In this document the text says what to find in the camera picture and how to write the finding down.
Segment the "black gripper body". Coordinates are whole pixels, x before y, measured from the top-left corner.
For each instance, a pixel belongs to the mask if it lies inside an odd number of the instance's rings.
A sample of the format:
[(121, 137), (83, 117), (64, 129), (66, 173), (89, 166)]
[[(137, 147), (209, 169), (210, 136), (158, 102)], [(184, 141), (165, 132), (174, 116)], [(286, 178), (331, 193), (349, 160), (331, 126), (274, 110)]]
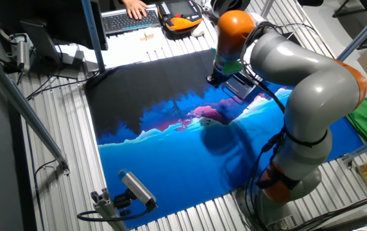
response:
[(230, 78), (230, 74), (223, 74), (217, 69), (213, 69), (212, 73), (206, 77), (206, 81), (217, 89), (222, 83)]

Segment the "person's right hand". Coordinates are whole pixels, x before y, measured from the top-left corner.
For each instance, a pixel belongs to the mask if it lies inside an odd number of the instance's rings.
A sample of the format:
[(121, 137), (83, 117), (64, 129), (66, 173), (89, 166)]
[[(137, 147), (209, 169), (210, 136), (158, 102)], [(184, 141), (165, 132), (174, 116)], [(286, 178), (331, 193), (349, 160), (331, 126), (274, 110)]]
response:
[(141, 0), (122, 0), (129, 18), (141, 20), (147, 16), (147, 4)]

